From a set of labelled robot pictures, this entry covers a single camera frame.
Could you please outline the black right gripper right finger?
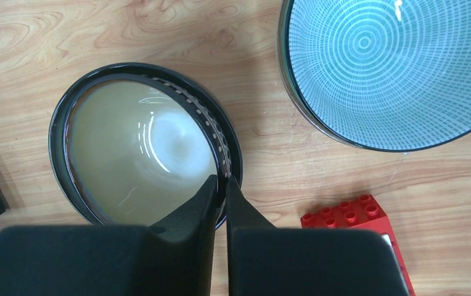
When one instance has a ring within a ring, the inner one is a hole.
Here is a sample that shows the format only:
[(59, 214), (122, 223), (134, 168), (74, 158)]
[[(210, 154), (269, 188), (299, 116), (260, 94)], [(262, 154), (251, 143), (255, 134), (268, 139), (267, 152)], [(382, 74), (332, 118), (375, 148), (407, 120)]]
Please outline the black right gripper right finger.
[(369, 230), (277, 228), (226, 184), (231, 295), (408, 295), (391, 248)]

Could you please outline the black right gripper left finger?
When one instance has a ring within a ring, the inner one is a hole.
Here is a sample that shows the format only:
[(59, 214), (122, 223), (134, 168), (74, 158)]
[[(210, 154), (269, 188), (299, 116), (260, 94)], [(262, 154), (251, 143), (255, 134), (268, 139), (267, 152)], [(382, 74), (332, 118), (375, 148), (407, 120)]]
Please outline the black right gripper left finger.
[(0, 295), (208, 295), (217, 181), (146, 226), (0, 231)]

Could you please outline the teal glazed large bowl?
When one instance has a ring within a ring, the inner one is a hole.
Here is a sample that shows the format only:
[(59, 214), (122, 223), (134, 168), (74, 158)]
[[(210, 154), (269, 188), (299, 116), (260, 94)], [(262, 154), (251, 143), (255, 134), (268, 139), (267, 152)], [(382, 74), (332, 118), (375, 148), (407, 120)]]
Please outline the teal glazed large bowl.
[(190, 99), (195, 109), (200, 111), (193, 117), (201, 120), (200, 126), (203, 129), (211, 131), (206, 138), (213, 144), (213, 154), (218, 166), (218, 220), (215, 227), (219, 228), (226, 220), (226, 180), (233, 176), (240, 186), (243, 181), (244, 163), (236, 132), (219, 100), (207, 88), (185, 74), (160, 65), (141, 62), (106, 65), (83, 75), (63, 94), (50, 122), (48, 147), (52, 170), (67, 200), (89, 223), (112, 223), (102, 210), (91, 204), (82, 185), (78, 184), (69, 162), (68, 135), (70, 116), (83, 95), (99, 83), (119, 79), (161, 83)]

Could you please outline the white grid pattern bowl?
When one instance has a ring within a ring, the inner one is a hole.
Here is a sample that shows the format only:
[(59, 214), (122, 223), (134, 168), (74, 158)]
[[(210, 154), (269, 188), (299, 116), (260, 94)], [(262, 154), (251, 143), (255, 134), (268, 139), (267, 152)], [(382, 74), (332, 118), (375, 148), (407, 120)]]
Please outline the white grid pattern bowl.
[(283, 1), (285, 89), (343, 144), (413, 152), (471, 132), (471, 1)]

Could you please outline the black patterned rim bowl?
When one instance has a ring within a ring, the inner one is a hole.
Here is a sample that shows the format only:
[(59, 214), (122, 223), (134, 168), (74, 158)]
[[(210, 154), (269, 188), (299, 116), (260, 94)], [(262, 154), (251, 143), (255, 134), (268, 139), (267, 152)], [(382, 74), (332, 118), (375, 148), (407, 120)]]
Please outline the black patterned rim bowl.
[(100, 224), (156, 223), (213, 175), (232, 173), (220, 125), (183, 87), (157, 77), (105, 76), (67, 116), (68, 170)]

